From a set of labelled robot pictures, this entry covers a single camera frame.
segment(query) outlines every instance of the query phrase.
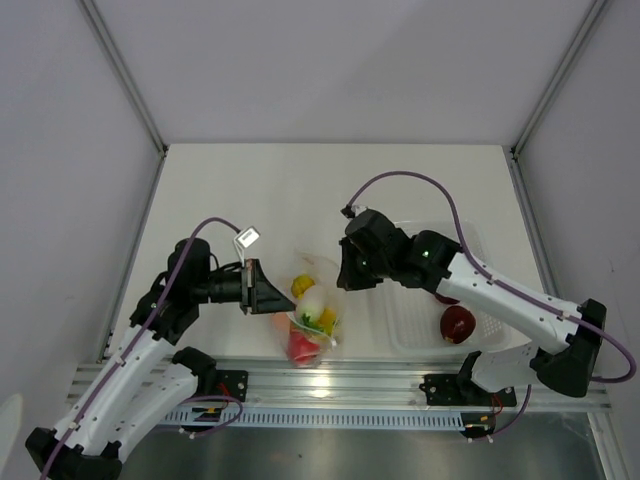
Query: clear plastic bag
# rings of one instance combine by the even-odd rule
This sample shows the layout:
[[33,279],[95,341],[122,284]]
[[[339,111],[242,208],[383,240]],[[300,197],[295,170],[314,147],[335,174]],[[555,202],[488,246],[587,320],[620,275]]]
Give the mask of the clear plastic bag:
[[311,277],[313,283],[322,286],[326,292],[324,312],[315,322],[305,322],[297,318],[295,312],[277,313],[271,317],[277,340],[296,367],[316,366],[326,352],[342,342],[345,292],[336,287],[339,272],[338,265],[328,258],[295,252],[291,265],[277,282],[280,290],[296,305],[304,294],[296,298],[292,286],[301,275]]

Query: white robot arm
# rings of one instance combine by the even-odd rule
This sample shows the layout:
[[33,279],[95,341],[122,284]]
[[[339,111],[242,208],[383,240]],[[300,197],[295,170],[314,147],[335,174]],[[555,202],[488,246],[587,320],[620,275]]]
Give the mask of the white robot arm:
[[437,232],[425,230],[409,238],[375,210],[353,215],[345,235],[340,241],[339,287],[369,289],[389,278],[407,288],[467,302],[532,340],[502,352],[469,355],[455,382],[469,405],[475,404],[474,397],[537,382],[572,397],[586,394],[602,343],[588,326],[603,329],[606,309],[600,303],[577,305],[532,291],[506,280]]
[[[168,273],[158,276],[138,302],[120,346],[76,405],[53,429],[29,435],[27,450],[41,478],[115,480],[133,448],[171,410],[194,394],[218,394],[215,360],[191,347],[176,352],[199,304],[237,302],[252,314],[295,308],[269,283],[259,260],[211,271],[210,255],[208,243],[194,236],[178,243],[168,261],[173,281],[165,288]],[[167,356],[172,364],[163,376],[135,397]]]

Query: clear plastic tray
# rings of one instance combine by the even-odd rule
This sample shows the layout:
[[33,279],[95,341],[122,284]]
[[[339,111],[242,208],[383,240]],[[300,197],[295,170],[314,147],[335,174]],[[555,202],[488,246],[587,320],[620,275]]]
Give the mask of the clear plastic tray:
[[[458,239],[453,222],[397,222],[408,235],[422,230],[433,230],[449,238]],[[471,251],[490,263],[477,229],[469,222],[462,222],[462,229]],[[464,355],[476,350],[502,350],[511,340],[508,325],[496,320],[477,308],[460,303],[476,318],[476,329],[459,345],[444,340],[440,334],[440,317],[447,309],[436,298],[423,290],[407,289],[385,280],[379,285],[379,299],[383,305],[391,345],[409,356],[444,357]]]

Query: white table surface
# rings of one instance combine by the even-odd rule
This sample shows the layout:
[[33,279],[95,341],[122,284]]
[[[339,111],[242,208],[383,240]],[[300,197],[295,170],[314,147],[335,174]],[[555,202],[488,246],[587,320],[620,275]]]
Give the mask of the white table surface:
[[[340,209],[372,176],[414,170],[442,182],[463,220],[479,231],[490,263],[505,275],[541,290],[533,253],[499,146],[177,144],[169,149],[129,278],[110,349],[115,349],[139,298],[166,270],[175,244],[204,218],[221,216],[260,240],[248,256],[261,260],[275,281],[294,249],[340,264],[346,220]],[[356,202],[393,221],[451,220],[438,190],[414,178],[387,178]],[[228,228],[213,224],[200,234],[220,263],[235,261]],[[386,318],[372,306],[371,292],[347,295],[344,343],[331,355],[349,360],[399,360]],[[527,338],[512,331],[511,345]],[[285,358],[268,316],[244,316],[237,305],[204,305],[179,346],[217,357]]]

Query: mounting plate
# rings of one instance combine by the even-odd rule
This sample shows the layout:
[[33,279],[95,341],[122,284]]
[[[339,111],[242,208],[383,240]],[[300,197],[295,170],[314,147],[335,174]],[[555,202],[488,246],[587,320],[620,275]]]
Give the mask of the mounting plate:
[[[246,370],[218,370],[216,375],[217,385],[221,383],[227,387],[230,395],[241,402],[247,399],[247,389],[249,388],[249,372]],[[217,388],[212,395],[224,395],[221,388]]]
[[[474,401],[469,401],[460,392],[460,387],[456,383],[455,373],[432,373],[424,376],[424,383],[419,385],[419,389],[427,396],[427,405],[439,407],[491,407],[493,393],[477,395]],[[505,407],[515,407],[516,394],[513,388],[505,388],[496,392],[502,405]]]

